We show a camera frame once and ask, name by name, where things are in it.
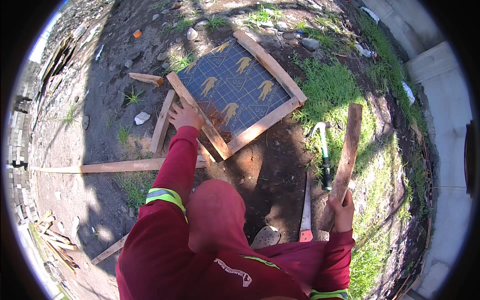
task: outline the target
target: rock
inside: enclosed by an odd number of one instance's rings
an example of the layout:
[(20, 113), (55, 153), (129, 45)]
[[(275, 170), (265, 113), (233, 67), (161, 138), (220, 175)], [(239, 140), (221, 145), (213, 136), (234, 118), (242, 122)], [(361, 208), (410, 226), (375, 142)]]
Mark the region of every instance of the rock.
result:
[(190, 28), (189, 30), (187, 30), (187, 40), (193, 41), (197, 38), (197, 36), (198, 32), (196, 32), (195, 29)]
[(90, 124), (90, 117), (89, 116), (84, 116), (82, 118), (82, 128), (87, 130), (89, 124)]
[(138, 115), (135, 116), (135, 124), (142, 125), (150, 119), (150, 115), (144, 111), (141, 111)]
[(156, 59), (157, 60), (166, 60), (168, 57), (170, 56), (170, 53), (168, 52), (163, 52), (163, 53), (160, 53)]
[(315, 51), (320, 46), (320, 42), (313, 38), (303, 38), (301, 44), (309, 51)]
[(278, 31), (287, 31), (288, 30), (287, 23), (285, 23), (285, 22), (277, 22), (276, 25), (275, 25), (275, 28)]
[(282, 36), (284, 39), (295, 39), (295, 36), (291, 32), (284, 32)]
[(195, 24), (194, 29), (195, 30), (205, 30), (208, 27), (208, 21), (203, 20)]
[(129, 69), (132, 65), (133, 65), (133, 61), (132, 61), (132, 60), (127, 60), (127, 61), (125, 62), (125, 67), (127, 67), (127, 69)]

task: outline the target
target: dirt ground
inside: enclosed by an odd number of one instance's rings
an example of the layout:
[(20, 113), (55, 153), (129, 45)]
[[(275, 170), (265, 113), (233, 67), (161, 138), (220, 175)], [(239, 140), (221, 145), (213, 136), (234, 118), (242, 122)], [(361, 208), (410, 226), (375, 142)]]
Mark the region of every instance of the dirt ground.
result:
[[(284, 8), (285, 21), (291, 26), (300, 19), (315, 16), (314, 12), (305, 6), (305, 2), (300, 0), (270, 2)], [(345, 16), (355, 23), (349, 14), (349, 9), (354, 9), (353, 4), (340, 0), (317, 3), (333, 11), (343, 11)], [(171, 4), (172, 2), (167, 1), (165, 8), (170, 8)], [(145, 157), (148, 154), (147, 148), (156, 124), (157, 113), (167, 91), (172, 87), (168, 81), (160, 87), (134, 81), (128, 73), (164, 75), (164, 69), (161, 68), (163, 62), (156, 59), (159, 53), (182, 47), (185, 50), (195, 50), (197, 55), (202, 55), (227, 39), (232, 39), (233, 31), (236, 30), (234, 25), (228, 25), (222, 27), (219, 32), (198, 31), (196, 41), (189, 41), (185, 35), (186, 30), (180, 33), (159, 33), (162, 24), (174, 23), (177, 19), (176, 14), (192, 11), (196, 12), (197, 21), (204, 20), (205, 16), (220, 14), (235, 22), (241, 15), (239, 11), (248, 12), (255, 7), (256, 1), (217, 0), (212, 4), (192, 0), (184, 1), (178, 10), (162, 14), (163, 9), (155, 9), (155, 3), (146, 0), (73, 1), (72, 5), (65, 9), (59, 23), (55, 25), (44, 57), (48, 57), (49, 51), (52, 51), (62, 38), (62, 32), (73, 30), (78, 25), (76, 23), (78, 20), (82, 22), (88, 17), (85, 21), (88, 24), (87, 34), (96, 24), (100, 24), (100, 27), (92, 41), (74, 53), (70, 67), (64, 70), (64, 79), (53, 96), (45, 102), (44, 111), (33, 133), (31, 164), (39, 167), (60, 167), (116, 162), (130, 157), (132, 151), (138, 151), (141, 157)], [(160, 16), (152, 21), (152, 16), (156, 13)], [(137, 29), (141, 29), (142, 36), (135, 39), (132, 34)], [(244, 30), (247, 30), (292, 77), (304, 76), (298, 66), (291, 63), (288, 56), (296, 51), (299, 57), (304, 59), (312, 53), (302, 46), (287, 45), (282, 36), (277, 39), (269, 30), (253, 31), (248, 28)], [(100, 58), (95, 60), (94, 57), (101, 45), (104, 45), (103, 51)], [(314, 55), (322, 58), (324, 54), (318, 50)], [(127, 60), (133, 61), (129, 69), (124, 66)], [(365, 75), (365, 58), (351, 52), (345, 58), (338, 57), (338, 60), (357, 75), (357, 84), (362, 87), (364, 97), (376, 117), (376, 141), (381, 143), (382, 139), (396, 132), (400, 140), (403, 161), (407, 162), (412, 135), (395, 100), (375, 92), (374, 84)], [(143, 90), (140, 98), (144, 101), (125, 106), (123, 93), (131, 91), (132, 86), (137, 91)], [(75, 96), (79, 96), (78, 103), (74, 101)], [(69, 107), (73, 108), (76, 120), (71, 125), (60, 120), (67, 114)], [(133, 119), (141, 111), (150, 114), (151, 118), (143, 125), (137, 126)], [(90, 118), (86, 130), (82, 128), (83, 116)], [(119, 144), (117, 140), (120, 126), (130, 129), (130, 137), (133, 137), (130, 140), (130, 148)], [(175, 130), (170, 126), (164, 149), (174, 134)], [(217, 161), (220, 161), (206, 137), (201, 134), (199, 138)], [(303, 129), (292, 121), (291, 115), (288, 115), (226, 161), (212, 163), (206, 169), (197, 169), (194, 188), (212, 178), (222, 179), (234, 185), (246, 204), (244, 230), (250, 243), (265, 225), (279, 229), (281, 243), (297, 241), (305, 192), (305, 165), (312, 158), (312, 154), (304, 147), (304, 138)], [(74, 217), (80, 218), (77, 236), (79, 251), (70, 254), (81, 270), (77, 276), (64, 272), (69, 288), (80, 299), (118, 299), (115, 263), (119, 252), (98, 265), (90, 263), (93, 258), (127, 234), (136, 221), (135, 215), (130, 214), (126, 205), (128, 195), (122, 190), (117, 174), (72, 175), (32, 172), (32, 180), (36, 183), (39, 212), (52, 209), (58, 221), (63, 222), (66, 235), (70, 236)], [(395, 197), (388, 203), (388, 212), (391, 215), (400, 207), (403, 199), (404, 186), (400, 180), (398, 182)], [(362, 197), (360, 187), (355, 191)], [(56, 192), (61, 192), (60, 199), (56, 197)], [(315, 228), (319, 218), (318, 212), (324, 205), (323, 199), (326, 195), (319, 187), (313, 188), (312, 197), (318, 199), (312, 201), (312, 228), (316, 240), (325, 239), (325, 236)], [(395, 290), (395, 286), (398, 288), (396, 283), (403, 276), (399, 277), (399, 271), (405, 262), (416, 261), (420, 254), (409, 254), (411, 252), (409, 249), (415, 249), (417, 245), (425, 243), (420, 240), (412, 244), (413, 246), (406, 245), (407, 240), (416, 240), (419, 236), (418, 232), (407, 224), (386, 222), (385, 226), (398, 231), (395, 242), (399, 246), (392, 249), (396, 255), (392, 255), (392, 261), (373, 293), (376, 295), (373, 298), (383, 298), (389, 293), (390, 298), (392, 297), (391, 291)], [(92, 228), (99, 233), (98, 237), (92, 234)]]

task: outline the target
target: pile of wood scraps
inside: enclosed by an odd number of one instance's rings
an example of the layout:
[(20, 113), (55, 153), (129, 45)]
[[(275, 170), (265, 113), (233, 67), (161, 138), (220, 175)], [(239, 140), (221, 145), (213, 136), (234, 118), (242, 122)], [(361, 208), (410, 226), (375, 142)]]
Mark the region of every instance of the pile of wood scraps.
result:
[(38, 231), (48, 250), (61, 261), (72, 273), (77, 274), (75, 269), (80, 269), (77, 263), (67, 254), (66, 250), (77, 250), (77, 246), (70, 242), (70, 240), (59, 233), (50, 230), (55, 217), (52, 211), (48, 210), (41, 219), (35, 223), (35, 228)]

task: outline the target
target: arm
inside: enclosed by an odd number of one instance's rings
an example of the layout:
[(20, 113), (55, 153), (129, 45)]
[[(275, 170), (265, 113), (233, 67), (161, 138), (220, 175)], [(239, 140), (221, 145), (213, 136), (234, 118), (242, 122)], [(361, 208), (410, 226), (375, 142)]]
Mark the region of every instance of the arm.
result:
[(352, 194), (347, 190), (343, 205), (332, 199), (329, 205), (335, 211), (335, 225), (325, 248), (325, 260), (312, 284), (311, 300), (347, 299), (350, 282), (353, 206)]

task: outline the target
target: person's right hand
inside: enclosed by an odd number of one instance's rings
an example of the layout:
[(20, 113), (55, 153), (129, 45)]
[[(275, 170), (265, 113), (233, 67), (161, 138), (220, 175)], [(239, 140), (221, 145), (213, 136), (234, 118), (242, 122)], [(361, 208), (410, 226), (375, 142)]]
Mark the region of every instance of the person's right hand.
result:
[(200, 131), (205, 122), (204, 118), (193, 110), (185, 98), (180, 98), (180, 102), (182, 107), (178, 106), (177, 103), (172, 103), (174, 111), (168, 111), (170, 115), (168, 120), (170, 123), (172, 123), (177, 130), (183, 126), (192, 126)]
[(353, 224), (353, 212), (355, 206), (353, 205), (352, 193), (347, 189), (343, 203), (331, 197), (328, 199), (328, 204), (335, 212), (335, 224), (333, 225), (331, 232), (347, 232), (352, 230)]

